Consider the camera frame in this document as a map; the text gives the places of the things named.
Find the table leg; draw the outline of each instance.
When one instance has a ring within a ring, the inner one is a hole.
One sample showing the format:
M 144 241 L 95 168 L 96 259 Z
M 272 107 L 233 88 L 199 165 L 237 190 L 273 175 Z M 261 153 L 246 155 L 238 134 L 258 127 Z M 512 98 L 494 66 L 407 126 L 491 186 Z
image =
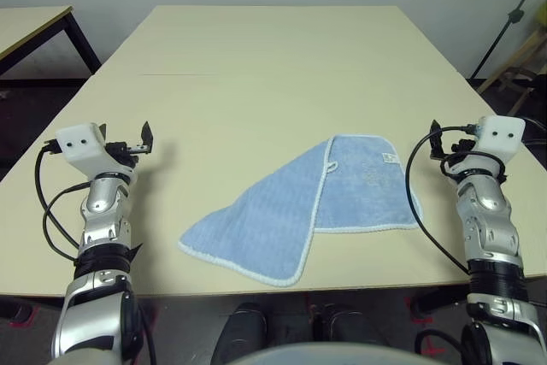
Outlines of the table leg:
M 79 28 L 76 19 L 72 16 L 72 13 L 64 16 L 63 20 L 67 24 L 65 26 L 65 32 L 68 35 L 68 38 L 70 38 L 70 41 L 78 51 L 85 65 L 89 68 L 91 73 L 94 74 L 101 67 L 101 62 L 99 61 L 97 55 L 85 38 L 84 33 Z

